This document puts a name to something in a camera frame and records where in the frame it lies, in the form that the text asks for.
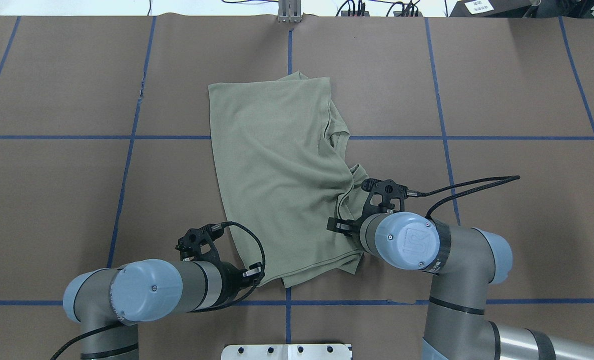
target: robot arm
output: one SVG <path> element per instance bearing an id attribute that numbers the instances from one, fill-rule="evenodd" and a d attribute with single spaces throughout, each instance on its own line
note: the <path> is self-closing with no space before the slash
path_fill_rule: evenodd
<path id="1" fill-rule="evenodd" d="M 392 180 L 370 178 L 363 189 L 370 193 L 363 215 L 331 218 L 328 229 L 353 237 L 396 268 L 435 275 L 423 360 L 594 360 L 594 346 L 484 319 L 488 285 L 503 282 L 512 268 L 503 237 L 403 212 L 403 200 L 416 192 Z M 382 195 L 382 203 L 372 205 L 373 194 Z M 402 211 L 395 212 L 393 199 L 400 200 Z"/>
<path id="2" fill-rule="evenodd" d="M 262 262 L 250 269 L 237 269 L 220 260 L 213 241 L 232 225 L 257 241 Z M 210 250 L 202 253 L 203 246 Z M 223 309 L 248 296 L 264 275 L 265 255 L 260 242 L 232 221 L 191 228 L 179 239 L 176 249 L 181 253 L 180 261 L 142 260 L 119 268 L 98 269 L 72 280 L 63 306 L 66 315 L 81 324 L 82 359 L 138 360 L 138 323 L 177 313 Z M 235 300 L 247 287 L 251 289 Z M 88 335 L 91 331 L 99 332 Z"/>

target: black tape band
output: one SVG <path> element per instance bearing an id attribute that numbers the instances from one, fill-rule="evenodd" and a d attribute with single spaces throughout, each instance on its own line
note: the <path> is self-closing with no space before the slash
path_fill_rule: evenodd
<path id="1" fill-rule="evenodd" d="M 541 331 L 530 330 L 529 328 L 526 330 L 530 331 L 535 338 L 539 360 L 556 360 L 555 347 L 552 346 L 552 341 L 550 341 L 548 335 Z"/>
<path id="2" fill-rule="evenodd" d="M 430 296 L 430 302 L 433 303 L 434 305 L 443 306 L 444 308 L 448 308 L 451 310 L 457 310 L 458 312 L 464 312 L 466 314 L 473 314 L 473 315 L 483 315 L 484 314 L 483 309 L 475 309 L 474 307 L 461 306 L 461 305 L 457 305 L 456 303 L 451 303 L 451 302 L 448 303 L 448 301 L 439 300 L 438 298 L 434 298 L 432 296 Z"/>
<path id="3" fill-rule="evenodd" d="M 452 239 L 450 237 L 450 228 L 448 225 L 436 220 L 434 221 L 434 225 L 437 228 L 437 233 L 439 233 L 439 252 L 437 252 L 437 256 L 432 260 L 430 265 L 422 271 L 436 275 L 441 271 L 441 268 L 446 265 L 446 261 L 450 255 Z"/>
<path id="4" fill-rule="evenodd" d="M 109 358 L 111 356 L 117 356 L 125 353 L 129 353 L 130 351 L 137 350 L 139 348 L 139 343 L 132 344 L 131 346 L 126 346 L 122 348 L 118 348 L 116 350 L 110 351 L 102 351 L 96 353 L 82 353 L 81 359 L 82 360 L 90 360 L 90 359 L 102 359 L 102 358 Z"/>
<path id="5" fill-rule="evenodd" d="M 201 301 L 199 301 L 199 306 L 203 305 L 203 301 L 206 300 L 206 297 L 208 296 L 208 274 L 206 273 L 206 271 L 203 269 L 203 266 L 201 266 L 200 264 L 196 264 L 199 269 L 201 269 L 201 272 L 203 272 L 203 278 L 206 281 L 206 289 L 203 291 L 203 297 L 201 298 Z"/>
<path id="6" fill-rule="evenodd" d="M 493 333 L 495 334 L 495 360 L 501 358 L 501 337 L 499 336 L 499 328 L 495 323 L 489 321 L 490 326 L 493 327 Z"/>

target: sticker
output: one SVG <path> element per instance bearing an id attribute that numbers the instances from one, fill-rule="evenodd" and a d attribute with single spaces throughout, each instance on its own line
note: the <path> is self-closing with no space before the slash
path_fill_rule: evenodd
<path id="1" fill-rule="evenodd" d="M 470 2 L 466 2 L 465 5 L 466 5 L 468 11 L 473 15 L 494 10 L 493 6 L 490 4 L 490 2 L 488 0 L 470 1 Z"/>

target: cable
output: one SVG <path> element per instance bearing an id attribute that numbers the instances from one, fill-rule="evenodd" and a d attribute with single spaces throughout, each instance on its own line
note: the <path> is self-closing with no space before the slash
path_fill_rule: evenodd
<path id="1" fill-rule="evenodd" d="M 85 339 L 87 337 L 91 337 L 92 335 L 97 335 L 98 333 L 102 333 L 103 331 L 106 331 L 106 330 L 118 328 L 120 326 L 124 326 L 124 325 L 117 321 L 114 324 L 100 327 L 100 328 L 97 328 L 96 330 L 88 331 L 86 333 L 82 333 L 78 337 L 75 337 L 72 340 L 70 340 L 69 342 L 66 342 L 54 355 L 52 355 L 50 360 L 56 360 L 56 358 L 58 358 L 61 354 L 63 354 L 63 352 L 66 351 L 67 348 L 69 348 L 72 344 L 74 344 L 75 342 L 78 342 L 79 340 Z"/>
<path id="2" fill-rule="evenodd" d="M 406 4 L 404 4 L 401 1 L 393 2 L 392 5 L 390 5 L 388 12 L 386 13 L 386 17 L 388 17 L 388 15 L 390 15 L 390 10 L 392 10 L 392 8 L 395 7 L 395 5 L 397 5 L 397 4 L 401 5 L 401 12 L 404 12 L 404 7 L 406 6 Z"/>
<path id="3" fill-rule="evenodd" d="M 255 239 L 255 242 L 257 243 L 257 246 L 259 247 L 259 251 L 261 253 L 261 272 L 262 274 L 265 274 L 265 252 L 263 251 L 263 246 L 261 245 L 261 242 L 259 240 L 258 237 L 256 237 L 255 233 L 253 233 L 252 231 L 250 231 L 247 227 L 241 225 L 240 223 L 234 222 L 234 221 L 226 221 L 226 222 L 222 222 L 221 226 L 223 229 L 229 227 L 229 226 L 236 226 L 238 228 L 240 228 L 243 231 L 246 231 L 248 233 L 248 235 L 250 235 L 251 237 L 253 237 L 253 239 Z M 263 278 L 263 275 L 260 276 L 255 283 L 252 285 L 252 287 L 250 287 L 250 289 L 243 294 L 240 298 L 238 298 L 237 300 L 233 300 L 229 303 L 225 303 L 224 305 L 219 305 L 217 307 L 208 307 L 206 309 L 201 309 L 201 310 L 192 310 L 190 311 L 191 313 L 205 313 L 205 312 L 213 312 L 214 310 L 221 310 L 221 309 L 225 309 L 228 308 L 232 305 L 235 305 L 241 301 L 243 301 L 244 299 L 246 299 L 248 296 L 250 296 L 250 294 L 253 293 L 253 291 L 255 291 L 257 285 L 261 282 Z"/>
<path id="4" fill-rule="evenodd" d="M 221 2 L 226 3 L 226 4 L 241 4 L 241 3 L 249 3 L 249 2 L 278 3 L 279 0 L 236 0 L 236 1 L 221 0 Z"/>
<path id="5" fill-rule="evenodd" d="M 583 13 L 583 8 L 585 7 L 585 3 L 586 3 L 587 1 L 588 1 L 588 0 L 583 0 L 583 4 L 581 4 L 581 6 L 579 7 L 579 13 L 578 13 L 578 14 L 577 14 L 577 16 L 576 16 L 578 19 L 580 19 L 580 18 L 581 18 L 581 15 L 582 15 L 582 13 Z"/>
<path id="6" fill-rule="evenodd" d="M 350 3 L 352 3 L 352 7 L 354 8 L 354 0 L 345 0 L 345 2 L 343 2 L 343 4 L 339 6 L 339 9 L 337 10 L 337 14 L 335 14 L 335 16 L 339 16 L 339 14 L 341 13 L 341 9 L 343 9 L 343 6 L 346 4 L 348 4 L 348 16 L 350 16 Z"/>
<path id="7" fill-rule="evenodd" d="M 447 203 L 448 201 L 454 200 L 454 199 L 458 199 L 461 198 L 462 196 L 466 196 L 466 195 L 470 195 L 470 194 L 474 194 L 476 192 L 480 192 L 480 191 L 484 191 L 485 189 L 490 189 L 493 187 L 498 187 L 499 185 L 503 185 L 505 183 L 508 182 L 513 182 L 514 180 L 519 180 L 521 177 L 519 177 L 519 175 L 513 175 L 513 176 L 496 176 L 496 177 L 485 177 L 485 178 L 479 178 L 478 180 L 472 180 L 472 181 L 467 181 L 464 183 L 459 183 L 459 184 L 455 184 L 455 185 L 450 185 L 449 187 L 442 187 L 441 189 L 436 189 L 434 191 L 430 191 L 427 193 L 422 193 L 422 192 L 418 192 L 418 191 L 409 191 L 408 195 L 411 196 L 412 198 L 424 198 L 426 196 L 431 196 L 433 194 L 437 194 L 440 192 L 444 192 L 450 189 L 455 189 L 455 188 L 459 188 L 462 186 L 468 186 L 468 185 L 472 185 L 472 184 L 478 184 L 478 183 L 484 183 L 484 182 L 492 182 L 491 184 L 485 184 L 482 186 L 477 186 L 477 187 L 473 187 L 472 189 L 468 189 L 464 192 L 460 192 L 460 193 L 456 193 L 453 194 L 451 196 L 445 197 L 441 200 L 439 200 L 437 203 L 435 203 L 435 205 L 432 205 L 432 207 L 430 207 L 430 209 L 428 209 L 428 212 L 425 214 L 425 218 L 427 218 L 428 220 L 432 220 L 432 212 L 434 210 L 436 210 L 436 208 L 440 207 L 441 205 Z"/>

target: cloth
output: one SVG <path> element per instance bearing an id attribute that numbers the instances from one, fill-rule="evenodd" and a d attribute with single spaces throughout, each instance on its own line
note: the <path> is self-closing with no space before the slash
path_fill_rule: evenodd
<path id="1" fill-rule="evenodd" d="M 212 152 L 226 217 L 249 228 L 266 255 L 261 285 L 286 288 L 331 269 L 351 274 L 361 248 L 326 230 L 329 217 L 356 219 L 367 193 L 363 167 L 345 164 L 348 128 L 330 79 L 293 73 L 276 81 L 211 84 Z M 231 228 L 247 267 L 261 259 L 253 239 Z"/>

